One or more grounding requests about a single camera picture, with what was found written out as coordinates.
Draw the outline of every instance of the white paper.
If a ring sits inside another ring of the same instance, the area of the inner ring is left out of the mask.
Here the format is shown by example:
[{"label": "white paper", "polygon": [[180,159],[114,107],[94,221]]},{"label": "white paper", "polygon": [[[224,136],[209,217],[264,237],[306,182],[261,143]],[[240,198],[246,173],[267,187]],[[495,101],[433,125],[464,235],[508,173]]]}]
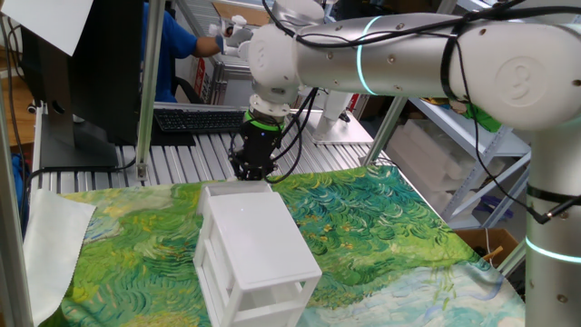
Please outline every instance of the white paper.
[{"label": "white paper", "polygon": [[93,0],[5,0],[2,12],[73,55],[92,4]]},{"label": "white paper", "polygon": [[45,190],[34,193],[23,246],[34,326],[61,304],[95,208]]}]

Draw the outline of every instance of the blue fabric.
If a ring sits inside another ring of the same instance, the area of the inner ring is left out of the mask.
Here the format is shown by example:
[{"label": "blue fabric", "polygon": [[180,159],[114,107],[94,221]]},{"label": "blue fabric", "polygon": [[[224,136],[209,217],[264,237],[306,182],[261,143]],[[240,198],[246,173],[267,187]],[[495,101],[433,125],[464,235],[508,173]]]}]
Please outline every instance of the blue fabric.
[{"label": "blue fabric", "polygon": [[22,203],[22,192],[25,187],[25,182],[22,180],[22,165],[20,164],[20,154],[12,154],[12,172],[15,176],[16,186],[16,200],[18,200],[18,207]]},{"label": "blue fabric", "polygon": [[[142,60],[147,38],[147,16],[149,4],[143,4]],[[172,58],[183,59],[193,54],[198,39],[184,30],[167,12],[163,16],[162,46],[157,72],[155,101],[176,103],[172,94]]]}]

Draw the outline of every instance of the painted tablecloth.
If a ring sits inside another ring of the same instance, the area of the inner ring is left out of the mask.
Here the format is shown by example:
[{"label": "painted tablecloth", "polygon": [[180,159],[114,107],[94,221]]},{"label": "painted tablecloth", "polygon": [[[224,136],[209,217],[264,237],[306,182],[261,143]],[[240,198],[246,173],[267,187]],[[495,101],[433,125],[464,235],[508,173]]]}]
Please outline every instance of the painted tablecloth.
[{"label": "painted tablecloth", "polygon": [[[43,326],[211,326],[192,258],[202,183],[65,197],[97,206]],[[299,326],[524,326],[525,306],[388,166],[274,185],[323,271]]]}]

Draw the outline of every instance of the black cable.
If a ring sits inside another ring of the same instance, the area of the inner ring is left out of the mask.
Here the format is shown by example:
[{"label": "black cable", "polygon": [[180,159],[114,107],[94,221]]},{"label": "black cable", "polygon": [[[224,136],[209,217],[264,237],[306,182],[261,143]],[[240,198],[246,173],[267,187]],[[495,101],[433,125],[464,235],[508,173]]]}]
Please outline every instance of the black cable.
[{"label": "black cable", "polygon": [[286,180],[287,178],[289,178],[289,176],[291,176],[292,172],[294,172],[294,170],[299,165],[300,156],[302,154],[302,133],[298,133],[297,136],[299,138],[299,151],[297,152],[297,159],[295,160],[294,164],[292,165],[292,167],[289,169],[289,171],[286,174],[284,174],[280,178],[277,178],[276,180],[271,180],[267,176],[264,176],[264,180],[266,181],[266,183],[276,184],[276,183],[280,183],[280,182]]},{"label": "black cable", "polygon": [[307,97],[303,100],[302,104],[300,105],[299,111],[292,117],[292,119],[290,120],[290,123],[287,125],[287,127],[282,132],[281,140],[284,138],[284,136],[286,136],[289,133],[292,126],[298,123],[300,115],[302,114],[302,112],[306,108],[310,99],[317,96],[318,90],[319,90],[318,88],[313,88],[312,90],[310,90],[309,95],[307,95]]},{"label": "black cable", "polygon": [[528,213],[530,213],[533,218],[535,218],[535,220],[539,223],[546,223],[548,221],[548,219],[550,219],[550,217],[545,217],[539,213],[537,213],[537,211],[535,211],[534,208],[529,207],[528,205],[526,205],[525,203],[519,201],[517,198],[511,196],[506,190],[505,188],[497,181],[497,178],[494,177],[494,175],[488,170],[487,166],[484,164],[484,161],[482,160],[482,157],[480,156],[480,150],[478,149],[478,143],[479,143],[479,132],[478,132],[478,119],[477,119],[477,113],[476,113],[476,109],[474,104],[472,104],[472,100],[470,97],[470,91],[468,90],[468,81],[466,79],[466,70],[464,68],[464,60],[462,58],[462,49],[460,47],[460,43],[458,42],[457,38],[454,38],[455,42],[456,42],[456,47],[458,49],[458,60],[460,63],[460,72],[462,73],[462,82],[464,84],[464,89],[466,91],[466,99],[468,101],[468,110],[471,112],[472,114],[472,118],[474,120],[474,127],[475,127],[475,138],[476,138],[476,157],[478,159],[478,162],[480,163],[480,165],[482,166],[482,168],[484,169],[484,171],[487,173],[488,177],[490,177],[492,179],[492,181],[494,182],[494,184],[498,187],[498,190],[500,190],[500,192],[502,192],[502,194],[504,194],[508,199],[514,201],[515,203],[521,205],[522,207],[524,207]]},{"label": "black cable", "polygon": [[[477,21],[480,19],[492,19],[492,20],[509,20],[509,19],[517,19],[517,18],[529,18],[538,15],[552,15],[552,14],[578,14],[581,15],[581,8],[571,7],[571,6],[547,6],[547,7],[540,7],[540,8],[525,8],[525,9],[509,9],[514,5],[518,5],[523,3],[523,0],[516,0],[513,2],[507,2],[503,5],[499,5],[494,8],[482,10],[479,12],[471,12],[462,17],[456,19],[450,19],[444,22],[439,22],[430,25],[423,25],[414,28],[410,28],[404,31],[393,31],[390,32],[388,35],[382,35],[378,37],[368,38],[368,35],[363,35],[359,37],[357,40],[352,41],[344,41],[343,43],[318,43],[312,42],[305,39],[306,35],[295,35],[295,32],[290,30],[289,28],[283,26],[281,22],[277,20],[277,18],[273,15],[272,11],[266,4],[266,0],[262,0],[262,4],[266,12],[271,17],[272,22],[284,33],[289,35],[290,37],[295,37],[297,42],[310,46],[310,47],[322,47],[322,48],[345,48],[345,47],[353,47],[359,45],[370,45],[373,43],[386,41],[392,38],[401,37],[405,35],[416,35],[422,32],[427,32],[433,29],[442,29],[447,27],[453,27],[458,24],[465,24],[473,21]],[[334,37],[338,38],[336,35],[324,35],[325,37]]]},{"label": "black cable", "polygon": [[[21,25],[18,25],[17,27],[12,26],[12,21],[10,19],[8,19],[8,26],[10,27],[10,32],[8,32],[8,43],[6,44],[6,46],[8,46],[8,50],[12,54],[12,59],[15,62],[16,74],[18,74],[18,77],[20,77],[20,79],[26,83],[25,77],[22,76],[22,74],[20,74],[20,70],[18,69],[18,67],[21,66],[21,60],[20,60],[19,53],[18,53],[18,49],[20,48],[20,45],[18,44],[18,37],[16,36],[16,30],[18,28],[21,28],[22,26]],[[16,50],[14,50],[12,48],[12,42],[11,42],[12,36],[14,37],[14,40],[15,40]]]},{"label": "black cable", "polygon": [[39,170],[33,171],[28,175],[26,179],[25,189],[30,190],[30,186],[32,185],[32,181],[35,177],[37,177],[41,173],[77,173],[77,172],[92,172],[92,173],[117,173],[123,171],[131,166],[133,166],[136,162],[136,158],[133,158],[128,164],[123,167],[115,167],[115,168],[103,168],[103,167],[71,167],[71,168],[41,168]]},{"label": "black cable", "polygon": [[[25,159],[25,151],[22,147],[22,142],[20,140],[20,134],[18,133],[18,123],[16,122],[16,112],[15,112],[15,102],[14,102],[14,94],[13,94],[13,87],[12,87],[12,65],[10,63],[10,51],[9,51],[9,47],[10,47],[10,40],[8,39],[8,37],[6,36],[6,29],[4,26],[4,15],[0,15],[0,19],[3,20],[2,24],[0,24],[0,28],[2,29],[2,37],[4,38],[4,43],[5,43],[5,53],[6,53],[6,63],[7,63],[7,69],[8,69],[8,105],[10,107],[10,115],[12,115],[12,127],[15,131],[15,139],[16,139],[16,144],[18,145],[18,152],[20,153],[20,164],[22,167],[22,181],[24,183],[24,181],[26,180],[26,159]],[[25,197],[26,197],[26,188],[23,185],[23,190],[22,190],[22,199],[20,202],[20,207],[19,207],[19,215],[20,215],[20,221],[23,222],[24,220],[24,208],[25,208]]]},{"label": "black cable", "polygon": [[[311,93],[316,94],[318,91],[319,91],[319,89],[315,87],[312,89]],[[307,122],[309,121],[310,112],[312,111],[312,106],[315,103],[315,96],[307,96],[307,99],[305,99],[305,101],[309,101],[309,100],[310,100],[309,109],[307,110],[307,114],[305,115],[304,122],[302,122],[302,125],[299,126],[299,131],[297,132],[297,136],[295,136],[292,139],[292,141],[290,142],[289,146],[287,146],[286,149],[284,149],[283,151],[281,151],[281,153],[279,155],[274,157],[273,161],[277,161],[277,160],[281,159],[283,155],[285,155],[288,151],[290,151],[292,146],[297,142],[299,135],[301,135],[302,131],[304,131],[305,128],[307,127]],[[300,119],[300,113],[297,112],[293,118]]]}]

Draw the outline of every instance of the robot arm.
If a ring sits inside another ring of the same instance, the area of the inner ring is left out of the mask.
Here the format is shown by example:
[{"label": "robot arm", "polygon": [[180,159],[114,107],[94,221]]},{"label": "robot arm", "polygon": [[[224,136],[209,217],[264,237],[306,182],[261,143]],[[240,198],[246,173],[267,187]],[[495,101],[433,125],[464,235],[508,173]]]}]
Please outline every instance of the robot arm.
[{"label": "robot arm", "polygon": [[[436,14],[361,18],[308,26],[298,33],[311,35],[304,37],[312,42],[337,43],[335,37],[353,40],[451,18]],[[576,85],[581,77],[578,29],[504,22],[469,25],[458,43],[472,102],[500,122],[526,130],[548,128],[576,116],[581,110]],[[432,32],[451,35],[452,28]],[[380,95],[448,97],[443,85],[443,74],[448,74],[450,91],[464,99],[458,48],[446,58],[447,43],[442,36],[409,35],[352,48],[313,48],[267,25],[254,33],[249,64],[255,80],[272,88],[308,85]],[[447,60],[445,72],[442,63]]]},{"label": "robot arm", "polygon": [[[286,104],[303,85],[458,99],[466,98],[468,86],[471,102],[499,122],[534,131],[527,200],[531,208],[552,213],[555,205],[567,200],[579,204],[581,27],[480,21],[464,25],[454,46],[448,42],[454,34],[450,27],[369,45],[311,47],[296,35],[332,45],[341,39],[443,22],[451,16],[393,15],[322,25],[313,19],[320,15],[322,20],[322,10],[306,6],[311,15],[304,19],[300,6],[307,4],[303,3],[315,4],[280,0],[273,7],[274,15],[294,29],[294,38],[267,25],[251,39],[249,63],[256,94],[251,98],[250,123],[241,132],[244,146],[233,160],[244,163],[241,178],[261,179],[271,172],[271,152],[283,136],[273,126],[283,121],[289,111]],[[290,4],[300,4],[290,11],[301,19],[291,21],[277,13]],[[255,123],[264,126],[251,128]],[[265,126],[269,134],[261,132]],[[535,222],[531,215],[527,218],[527,326],[577,326],[581,321],[581,211],[578,206],[567,208],[566,214],[547,224]]]}]

